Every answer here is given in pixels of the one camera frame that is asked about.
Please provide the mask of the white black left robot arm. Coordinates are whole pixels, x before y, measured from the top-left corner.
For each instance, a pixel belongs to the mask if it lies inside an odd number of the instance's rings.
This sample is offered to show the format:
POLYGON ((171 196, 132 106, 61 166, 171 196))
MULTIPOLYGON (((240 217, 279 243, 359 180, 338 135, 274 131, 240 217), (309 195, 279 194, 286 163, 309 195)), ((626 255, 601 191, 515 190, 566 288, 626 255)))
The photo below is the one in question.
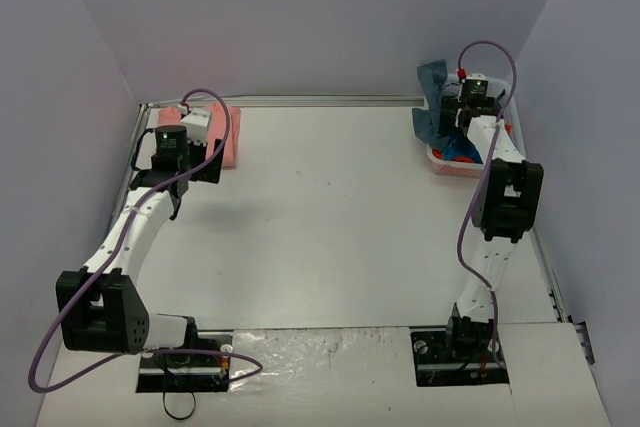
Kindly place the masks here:
POLYGON ((150 312, 136 284, 163 225, 176 219, 190 182, 220 180, 224 142, 214 150, 188 137, 184 125, 153 129, 148 169, 135 171, 125 205, 98 251, 56 281, 64 345, 73 351, 135 355, 165 349, 179 365, 195 362, 201 340, 191 317, 150 312))

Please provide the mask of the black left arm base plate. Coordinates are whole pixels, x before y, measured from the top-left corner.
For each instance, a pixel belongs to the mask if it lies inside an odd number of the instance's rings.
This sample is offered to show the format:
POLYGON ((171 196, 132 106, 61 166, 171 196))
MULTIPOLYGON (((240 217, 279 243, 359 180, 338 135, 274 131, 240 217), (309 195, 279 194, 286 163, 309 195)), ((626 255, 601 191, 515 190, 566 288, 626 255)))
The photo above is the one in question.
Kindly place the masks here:
POLYGON ((229 389, 230 359, 209 355, 144 354, 140 358, 137 393, 221 393, 229 389))

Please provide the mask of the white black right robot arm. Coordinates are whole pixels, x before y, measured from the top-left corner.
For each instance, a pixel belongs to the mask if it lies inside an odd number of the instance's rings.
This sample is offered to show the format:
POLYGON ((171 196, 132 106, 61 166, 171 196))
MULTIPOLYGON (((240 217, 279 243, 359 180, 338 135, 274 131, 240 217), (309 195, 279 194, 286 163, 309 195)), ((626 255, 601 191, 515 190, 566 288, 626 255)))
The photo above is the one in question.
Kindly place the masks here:
POLYGON ((499 351, 497 290, 517 244, 535 221, 544 169, 520 153, 502 118, 500 101, 489 95, 483 74, 461 76, 455 103, 442 108, 476 148, 482 177, 463 220, 456 253, 468 272, 454 303, 443 345, 466 361, 482 349, 499 351))

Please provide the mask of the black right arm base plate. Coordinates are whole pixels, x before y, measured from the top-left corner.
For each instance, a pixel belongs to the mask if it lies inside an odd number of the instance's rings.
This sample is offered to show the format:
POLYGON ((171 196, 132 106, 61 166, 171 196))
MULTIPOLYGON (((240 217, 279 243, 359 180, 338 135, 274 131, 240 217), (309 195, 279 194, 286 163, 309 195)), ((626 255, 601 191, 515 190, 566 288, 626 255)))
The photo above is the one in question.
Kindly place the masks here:
POLYGON ((449 344, 445 327, 410 330, 414 376, 420 388, 507 385, 509 374, 500 348, 493 351, 491 338, 449 344))

